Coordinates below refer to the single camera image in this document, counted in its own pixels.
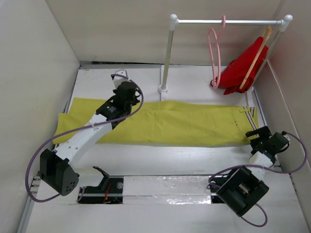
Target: white table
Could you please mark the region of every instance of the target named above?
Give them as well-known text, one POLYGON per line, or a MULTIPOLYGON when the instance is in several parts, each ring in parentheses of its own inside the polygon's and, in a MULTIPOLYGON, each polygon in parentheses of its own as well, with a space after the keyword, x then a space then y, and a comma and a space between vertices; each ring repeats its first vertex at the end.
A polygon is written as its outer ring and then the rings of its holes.
MULTIPOLYGON (((107 99, 114 89, 110 74, 116 69, 79 70, 73 97, 107 99)), ((143 90, 146 101, 159 101, 161 68, 128 68, 128 76, 143 90)), ((245 95, 223 96, 223 90, 213 90, 208 84, 210 67, 173 66, 170 68, 165 98, 204 104, 246 106, 245 95)), ((263 119, 259 113, 259 124, 263 119)), ((249 145, 239 147, 202 148, 151 145, 96 144, 75 165, 76 168, 99 166, 110 175, 195 175, 212 174, 229 166, 247 164, 249 145)), ((27 233, 36 232, 308 232, 290 177, 267 173, 269 192, 260 204, 269 216, 263 229, 254 228, 224 204, 154 204, 122 205, 65 204, 59 198, 48 203, 36 203, 27 233)), ((54 191, 40 185, 38 196, 54 191)), ((245 216, 257 224, 263 222, 259 209, 245 216)))

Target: white wall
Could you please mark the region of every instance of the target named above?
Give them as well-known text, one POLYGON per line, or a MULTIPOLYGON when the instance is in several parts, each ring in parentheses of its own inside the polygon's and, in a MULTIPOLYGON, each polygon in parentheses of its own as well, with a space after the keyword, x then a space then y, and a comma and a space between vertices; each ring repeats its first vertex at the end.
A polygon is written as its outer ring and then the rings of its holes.
MULTIPOLYGON (((311 151, 311 31, 309 0, 282 0, 276 17, 286 14, 294 19, 280 39, 271 58, 271 71, 266 69, 255 87, 263 106, 268 125, 273 131, 296 133, 311 151)), ((279 156, 285 169, 301 164, 303 151, 294 143, 279 156)), ((311 169, 309 165, 292 174, 297 196, 311 229, 311 169)))
POLYGON ((0 0, 0 233, 18 228, 26 166, 53 135, 78 68, 44 0, 0 0))
MULTIPOLYGON (((164 63, 169 15, 180 19, 270 19, 280 0, 47 0, 80 61, 164 63)), ((208 26, 179 26, 171 62, 209 65, 208 26)), ((263 32, 228 26, 221 39, 227 65, 263 32)))

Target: yellow cloth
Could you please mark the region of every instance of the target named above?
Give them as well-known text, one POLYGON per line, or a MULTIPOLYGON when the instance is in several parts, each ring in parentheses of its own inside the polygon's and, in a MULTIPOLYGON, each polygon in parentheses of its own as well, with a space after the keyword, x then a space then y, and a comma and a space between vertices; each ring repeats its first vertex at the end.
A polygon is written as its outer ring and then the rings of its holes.
MULTIPOLYGON (((59 114, 56 134, 84 126, 104 100, 75 98, 68 114, 59 114)), ((256 128, 256 108, 189 104, 178 101, 147 102, 135 115, 121 122, 98 142, 164 143, 171 145, 216 146, 249 143, 245 133, 256 128)), ((74 133, 53 140, 63 143, 74 133)))

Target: red bag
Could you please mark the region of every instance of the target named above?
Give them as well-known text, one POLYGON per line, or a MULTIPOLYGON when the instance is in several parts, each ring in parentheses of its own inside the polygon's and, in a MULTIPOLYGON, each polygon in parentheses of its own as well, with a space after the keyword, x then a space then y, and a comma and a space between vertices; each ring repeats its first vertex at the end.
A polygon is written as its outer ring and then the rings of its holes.
POLYGON ((229 64, 229 66, 221 73, 221 79, 218 87, 226 88, 224 95, 231 94, 235 91, 244 93, 252 86, 255 75, 257 74, 257 71, 259 70, 264 58, 266 57, 268 51, 267 46, 263 47, 258 59, 255 62, 253 69, 251 70, 245 84, 243 85, 243 88, 240 89, 240 86, 243 83, 247 72, 253 63, 263 43, 263 40, 264 39, 262 36, 258 37, 257 40, 250 47, 248 47, 237 59, 233 60, 229 64))

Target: pink hanger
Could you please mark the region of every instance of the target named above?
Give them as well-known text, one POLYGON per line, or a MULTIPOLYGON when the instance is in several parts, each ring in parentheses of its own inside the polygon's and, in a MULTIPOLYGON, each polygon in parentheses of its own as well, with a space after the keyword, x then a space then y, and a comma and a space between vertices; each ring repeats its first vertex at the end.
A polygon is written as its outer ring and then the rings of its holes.
POLYGON ((212 80, 212 84, 213 84, 213 88, 217 89, 219 82, 220 82, 220 76, 221 76, 221 59, 220 59, 220 49, 219 49, 219 39, 221 37, 221 35, 223 34, 225 30, 225 16, 223 16, 223 28, 221 29, 221 31, 219 32, 218 36, 215 32, 215 30, 210 27, 208 34, 207 34, 207 42, 209 45, 209 54, 210 54, 210 58, 212 60, 212 70, 213 70, 213 80, 212 80), (215 42, 216 42, 216 47, 217 47, 217 53, 218 53, 218 78, 216 81, 216 74, 215 74, 215 63, 214 63, 214 56, 213 56, 213 51, 212 51, 212 44, 210 41, 210 33, 213 32, 214 37, 215 37, 215 42))

